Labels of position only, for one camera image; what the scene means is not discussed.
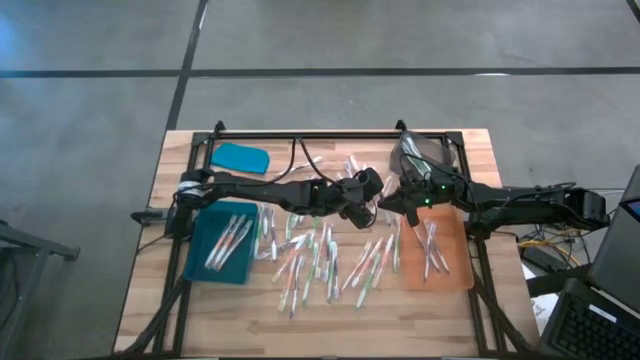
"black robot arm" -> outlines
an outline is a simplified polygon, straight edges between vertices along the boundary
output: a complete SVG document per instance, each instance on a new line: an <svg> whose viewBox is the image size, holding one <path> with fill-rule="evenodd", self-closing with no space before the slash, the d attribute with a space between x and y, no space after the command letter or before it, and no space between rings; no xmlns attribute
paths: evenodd
<svg viewBox="0 0 640 360"><path fill-rule="evenodd" d="M503 225L566 223L597 230L609 225L605 199L595 192L559 184L549 187L493 188L466 179L453 167L431 166L423 178L402 175L400 186L382 199L381 209L407 216L418 224L417 208L451 203L469 213L469 235L486 239Z"/></svg>
<svg viewBox="0 0 640 360"><path fill-rule="evenodd" d="M185 172L174 195L175 214L168 224L174 237L188 236L192 230L194 211L225 197L277 204L298 215L327 216L340 214L361 229L371 225L374 214L366 203L382 191L382 180L371 168L350 179L329 184L324 179L291 181L279 184L234 176L208 169Z"/></svg>

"blue tray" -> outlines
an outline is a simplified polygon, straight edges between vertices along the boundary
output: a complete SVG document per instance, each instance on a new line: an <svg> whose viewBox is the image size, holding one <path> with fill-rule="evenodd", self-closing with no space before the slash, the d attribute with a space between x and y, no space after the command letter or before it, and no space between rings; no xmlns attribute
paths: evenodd
<svg viewBox="0 0 640 360"><path fill-rule="evenodd" d="M220 271L207 269L204 267L204 263L233 214L245 215L247 220L253 220L249 234L229 256ZM257 215L258 207L256 204L246 202L216 201L208 208L200 210L191 238L191 247L184 272L185 279L246 284L249 281L249 271L253 260Z"/></svg>

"metal stand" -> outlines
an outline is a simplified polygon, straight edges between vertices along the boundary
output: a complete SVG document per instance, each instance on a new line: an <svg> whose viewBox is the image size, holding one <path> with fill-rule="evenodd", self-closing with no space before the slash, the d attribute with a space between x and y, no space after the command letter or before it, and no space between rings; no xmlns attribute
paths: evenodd
<svg viewBox="0 0 640 360"><path fill-rule="evenodd" d="M399 120L395 127L397 130L406 131L407 127L402 120ZM292 139L294 136L301 136L305 139L397 139L400 136L398 131L389 132L301 132L301 133L225 133L225 126L222 122L218 122L212 133L194 133L191 143L191 152L187 164L187 171L194 170L196 159L201 146L205 147L205 154L211 154L213 151L214 141L217 139L233 140L233 139ZM460 132L423 132L420 135L430 139L440 140L442 145L447 148L455 147L460 160L460 171L466 176L470 176L469 166L464 149L464 141ZM203 167L209 167L209 156L204 156ZM148 208L143 212L132 214L132 218L141 225L148 224L154 220L164 217L165 209ZM548 357L535 352L535 347L528 344L524 337L509 321L502 309L497 303L496 293L491 275L491 267L487 255L484 240L471 239L478 245L478 259L480 261L482 276L478 275L474 270L475 285L468 291L469 306L473 326L476 335L478 353L480 356L488 356L492 358L531 358L531 359L559 359L556 357ZM109 359L167 359L177 358L181 356L182 344L184 340L184 332L186 318L189 307L189 295L191 292L191 282L182 276L177 277L178 259L180 256L180 241L175 241L171 248L169 264L167 269L167 277L165 279L165 287L163 293L163 302L155 314L149 325L140 334L138 339L125 351L112 354ZM482 311L478 300L480 297L489 308L493 332L496 338L497 350L489 350L486 335L484 333L484 324L482 320ZM164 349L164 340L166 332L166 323L169 311L180 298L178 305L178 315L175 324L174 339L170 350ZM507 351L504 335L511 340L517 353ZM145 353L151 340L155 338L152 352Z"/></svg>
<svg viewBox="0 0 640 360"><path fill-rule="evenodd" d="M3 333L7 334L0 349L0 359L13 359L15 347L20 337L27 317L27 311L33 300L33 295L38 287L40 276L44 271L49 255L56 254L62 256L66 261L78 259L80 248L70 248L60 245L50 240L45 240L10 227L6 222L0 221L0 240L16 245L16 248L7 249L17 251L18 249L28 250L35 256L35 261L31 265L31 271L26 281L17 290L17 303L10 314L7 328Z"/></svg>

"teal cloth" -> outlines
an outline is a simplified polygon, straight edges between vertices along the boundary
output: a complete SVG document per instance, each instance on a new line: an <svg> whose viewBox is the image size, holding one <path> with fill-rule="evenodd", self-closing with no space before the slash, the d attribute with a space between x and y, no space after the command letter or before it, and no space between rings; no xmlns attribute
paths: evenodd
<svg viewBox="0 0 640 360"><path fill-rule="evenodd" d="M207 257L218 242L231 215L246 215L253 220L247 237L231 253L220 271L204 267ZM257 231L258 207L254 203L216 201L213 205L200 210L191 238L184 277L190 281L221 282L228 284L246 284L253 260L253 246Z"/></svg>
<svg viewBox="0 0 640 360"><path fill-rule="evenodd" d="M254 147L225 143L213 152L211 164L236 171L264 174L269 168L269 153Z"/></svg>

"orange tray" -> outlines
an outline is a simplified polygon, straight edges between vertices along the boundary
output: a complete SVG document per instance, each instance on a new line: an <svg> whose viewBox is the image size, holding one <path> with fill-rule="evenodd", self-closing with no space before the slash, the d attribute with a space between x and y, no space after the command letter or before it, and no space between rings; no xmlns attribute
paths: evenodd
<svg viewBox="0 0 640 360"><path fill-rule="evenodd" d="M469 247L460 212L451 205L438 205L432 209L418 209L420 225L416 228L422 236L426 231L422 222L430 219L438 224L436 242L447 261L451 274L438 274L433 268L426 282L423 281L425 266L424 248L406 218L402 220L400 235L400 269L405 290L455 291L473 287L473 273Z"/></svg>

